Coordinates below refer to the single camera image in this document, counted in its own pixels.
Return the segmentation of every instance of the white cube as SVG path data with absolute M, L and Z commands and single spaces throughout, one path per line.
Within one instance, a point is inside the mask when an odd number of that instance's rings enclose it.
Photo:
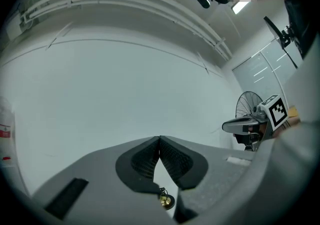
M 260 109 L 264 111 L 269 118 L 273 131 L 281 126 L 289 117 L 287 106 L 279 94 L 270 96 L 259 105 Z

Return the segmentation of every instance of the textured black pad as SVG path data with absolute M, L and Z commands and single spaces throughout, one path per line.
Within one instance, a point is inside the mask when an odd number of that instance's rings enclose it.
M 45 208 L 45 210 L 62 220 L 69 209 L 76 202 L 82 191 L 87 186 L 88 181 L 74 178 Z
M 131 190 L 160 194 L 159 186 L 153 182 L 158 160 L 159 137 L 155 136 L 123 153 L 115 163 L 115 170 Z
M 195 188 L 208 171 L 204 156 L 165 136 L 160 136 L 160 159 L 174 183 L 182 190 Z

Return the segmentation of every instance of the white wall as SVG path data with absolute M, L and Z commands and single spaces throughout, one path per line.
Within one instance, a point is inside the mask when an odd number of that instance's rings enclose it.
M 274 16 L 269 16 L 269 19 L 282 30 L 289 24 L 289 17 L 286 7 L 283 3 L 279 12 Z M 234 93 L 234 108 L 236 107 L 239 96 L 243 93 L 234 73 L 233 69 L 257 53 L 263 47 L 265 47 L 270 41 L 274 39 L 274 35 L 270 32 L 268 26 L 265 24 L 263 27 L 248 41 L 244 42 L 241 47 L 233 54 L 231 60 L 229 60 L 223 67 L 222 72 L 225 75 L 226 80 L 230 83 Z
M 15 112 L 17 155 L 31 195 L 83 155 L 144 137 L 233 147 L 221 131 L 234 115 L 232 90 L 218 70 L 208 74 L 197 54 L 174 42 L 181 29 L 172 33 L 176 25 L 141 12 L 139 19 L 130 13 L 128 29 L 116 28 L 106 21 L 121 25 L 128 16 L 94 11 L 37 25 L 1 59 L 0 92 Z M 70 18 L 75 23 L 46 50 Z M 154 36 L 150 23 L 176 37 Z M 195 47 L 197 41 L 185 38 Z

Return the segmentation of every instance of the red label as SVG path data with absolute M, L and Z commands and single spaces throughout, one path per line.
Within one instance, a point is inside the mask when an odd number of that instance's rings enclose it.
M 0 137 L 1 138 L 10 138 L 10 131 L 2 131 L 2 130 L 0 130 Z

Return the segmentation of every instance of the fan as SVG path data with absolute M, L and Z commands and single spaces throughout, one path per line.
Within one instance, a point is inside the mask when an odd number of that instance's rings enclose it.
M 252 91 L 245 91 L 241 94 L 235 108 L 235 117 L 241 118 L 252 115 L 257 111 L 257 106 L 262 103 L 262 99 Z

